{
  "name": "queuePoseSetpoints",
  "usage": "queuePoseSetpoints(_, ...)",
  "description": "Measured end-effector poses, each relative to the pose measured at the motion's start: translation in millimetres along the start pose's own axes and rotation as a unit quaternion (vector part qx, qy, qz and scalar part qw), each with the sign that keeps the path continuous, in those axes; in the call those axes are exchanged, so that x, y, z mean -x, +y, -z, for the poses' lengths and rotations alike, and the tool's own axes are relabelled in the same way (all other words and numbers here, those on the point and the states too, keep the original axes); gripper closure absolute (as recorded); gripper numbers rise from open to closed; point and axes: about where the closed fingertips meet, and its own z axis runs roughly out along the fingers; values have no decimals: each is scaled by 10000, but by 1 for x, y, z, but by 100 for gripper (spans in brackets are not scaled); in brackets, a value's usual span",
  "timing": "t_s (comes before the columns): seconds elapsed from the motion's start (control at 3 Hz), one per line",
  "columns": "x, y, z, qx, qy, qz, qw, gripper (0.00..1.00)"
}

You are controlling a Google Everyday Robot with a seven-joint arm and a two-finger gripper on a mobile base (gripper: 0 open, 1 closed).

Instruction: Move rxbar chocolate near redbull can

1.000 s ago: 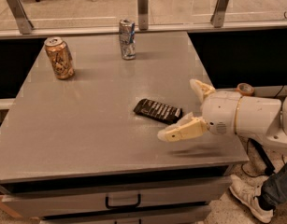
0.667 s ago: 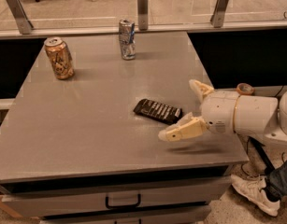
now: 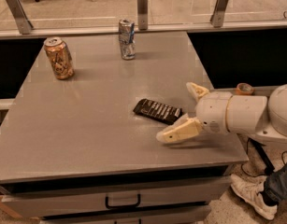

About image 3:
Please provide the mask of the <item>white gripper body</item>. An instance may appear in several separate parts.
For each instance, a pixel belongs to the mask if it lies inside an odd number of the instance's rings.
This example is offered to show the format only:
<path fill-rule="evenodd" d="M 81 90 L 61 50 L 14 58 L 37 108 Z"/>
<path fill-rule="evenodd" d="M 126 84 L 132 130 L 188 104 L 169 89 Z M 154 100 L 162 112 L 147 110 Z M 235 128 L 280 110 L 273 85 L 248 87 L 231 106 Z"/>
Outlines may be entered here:
<path fill-rule="evenodd" d="M 208 133 L 227 134 L 226 110 L 232 98 L 228 91 L 215 91 L 202 97 L 196 105 L 196 117 Z"/>

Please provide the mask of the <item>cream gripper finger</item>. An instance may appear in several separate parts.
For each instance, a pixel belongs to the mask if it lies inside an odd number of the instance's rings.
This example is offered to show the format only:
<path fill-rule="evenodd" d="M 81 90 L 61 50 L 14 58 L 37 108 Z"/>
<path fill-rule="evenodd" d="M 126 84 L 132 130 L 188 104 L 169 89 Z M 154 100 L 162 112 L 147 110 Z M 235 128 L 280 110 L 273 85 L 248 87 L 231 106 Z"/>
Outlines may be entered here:
<path fill-rule="evenodd" d="M 193 98 L 198 102 L 202 97 L 209 94 L 209 90 L 193 82 L 187 82 L 186 88 Z"/>
<path fill-rule="evenodd" d="M 203 126 L 198 118 L 184 114 L 173 125 L 158 132 L 156 139 L 165 144 L 179 143 L 198 136 L 202 131 Z"/>

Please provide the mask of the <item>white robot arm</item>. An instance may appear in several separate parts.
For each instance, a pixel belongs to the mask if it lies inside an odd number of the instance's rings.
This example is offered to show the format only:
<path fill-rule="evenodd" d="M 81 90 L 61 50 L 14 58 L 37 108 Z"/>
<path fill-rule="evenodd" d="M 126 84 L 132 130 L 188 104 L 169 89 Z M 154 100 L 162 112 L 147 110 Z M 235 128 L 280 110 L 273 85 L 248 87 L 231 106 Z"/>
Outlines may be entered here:
<path fill-rule="evenodd" d="M 240 83 L 234 93 L 209 91 L 193 82 L 188 92 L 196 100 L 195 116 L 183 115 L 156 134 L 159 142 L 182 143 L 201 133 L 244 134 L 263 144 L 287 149 L 287 84 L 268 96 Z"/>

